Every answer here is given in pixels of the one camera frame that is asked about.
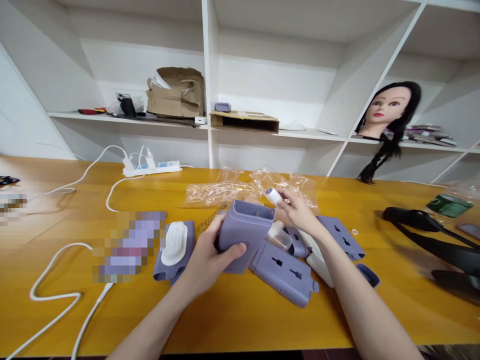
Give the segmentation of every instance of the red tool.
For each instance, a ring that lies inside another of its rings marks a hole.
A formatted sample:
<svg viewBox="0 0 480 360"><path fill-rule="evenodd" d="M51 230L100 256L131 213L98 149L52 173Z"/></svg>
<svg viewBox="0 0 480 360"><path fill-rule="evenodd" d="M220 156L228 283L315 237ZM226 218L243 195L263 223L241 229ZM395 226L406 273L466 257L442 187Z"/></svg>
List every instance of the red tool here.
<svg viewBox="0 0 480 360"><path fill-rule="evenodd" d="M96 107L95 109L78 109L80 114L83 115L97 115L97 114L106 114L107 109L105 107Z"/></svg>

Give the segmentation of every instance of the hand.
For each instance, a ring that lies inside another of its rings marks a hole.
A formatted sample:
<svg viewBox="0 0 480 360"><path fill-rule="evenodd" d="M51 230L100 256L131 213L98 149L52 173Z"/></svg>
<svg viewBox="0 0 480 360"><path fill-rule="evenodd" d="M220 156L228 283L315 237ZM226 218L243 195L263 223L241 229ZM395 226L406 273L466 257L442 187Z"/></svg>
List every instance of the hand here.
<svg viewBox="0 0 480 360"><path fill-rule="evenodd" d="M280 200L277 206L285 211L293 226L312 235L312 232L321 223L314 216L309 206L300 196L287 188L278 188L276 190L282 198L290 201L289 204L285 200Z"/></svg>
<svg viewBox="0 0 480 360"><path fill-rule="evenodd" d="M225 216L226 214L216 216L208 229L200 234L190 260L177 281L183 284L188 294L193 296L192 299L210 289L225 268L247 250L243 242L232 245L220 255L215 249L214 241Z"/></svg>

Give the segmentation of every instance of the pixelated area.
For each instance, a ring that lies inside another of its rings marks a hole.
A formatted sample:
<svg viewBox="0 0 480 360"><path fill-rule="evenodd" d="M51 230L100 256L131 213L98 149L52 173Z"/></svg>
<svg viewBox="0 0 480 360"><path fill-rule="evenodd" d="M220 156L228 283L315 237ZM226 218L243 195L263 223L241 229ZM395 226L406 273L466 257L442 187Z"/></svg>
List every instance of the pixelated area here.
<svg viewBox="0 0 480 360"><path fill-rule="evenodd" d="M118 213L117 229L93 248L94 283L129 283L165 248L165 212Z"/></svg>
<svg viewBox="0 0 480 360"><path fill-rule="evenodd" d="M26 194L2 194L0 193L0 226L6 226L12 222L20 221L27 215L23 209L27 205Z"/></svg>

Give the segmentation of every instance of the coiled spring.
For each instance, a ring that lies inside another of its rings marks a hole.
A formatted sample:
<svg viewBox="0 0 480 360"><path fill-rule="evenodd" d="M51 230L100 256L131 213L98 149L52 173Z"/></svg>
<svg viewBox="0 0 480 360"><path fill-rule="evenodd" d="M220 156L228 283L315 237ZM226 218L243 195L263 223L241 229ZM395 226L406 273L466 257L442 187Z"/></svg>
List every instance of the coiled spring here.
<svg viewBox="0 0 480 360"><path fill-rule="evenodd" d="M200 234L200 233L203 233L205 230L207 230L210 224L212 223L212 221L215 219L215 217L218 214L220 214L227 206L228 206L227 203L224 202L217 210L215 210L215 212L212 215L210 215L206 220L202 221L200 225L196 227L196 230L198 231L198 233Z"/></svg>

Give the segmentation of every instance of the open cardboard box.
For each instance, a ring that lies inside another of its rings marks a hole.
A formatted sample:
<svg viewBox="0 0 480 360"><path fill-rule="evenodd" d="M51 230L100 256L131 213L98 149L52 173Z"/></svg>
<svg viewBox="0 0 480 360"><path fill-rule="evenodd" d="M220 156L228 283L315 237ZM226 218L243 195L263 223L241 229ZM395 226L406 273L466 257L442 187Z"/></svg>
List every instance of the open cardboard box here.
<svg viewBox="0 0 480 360"><path fill-rule="evenodd" d="M261 112L251 111L212 111L211 126L223 129L247 130L262 133L279 133L280 122L277 118Z"/></svg>
<svg viewBox="0 0 480 360"><path fill-rule="evenodd" d="M156 72L171 89L152 87L148 79L148 112L164 117L204 116L205 81L200 71L193 68L161 67Z"/></svg>

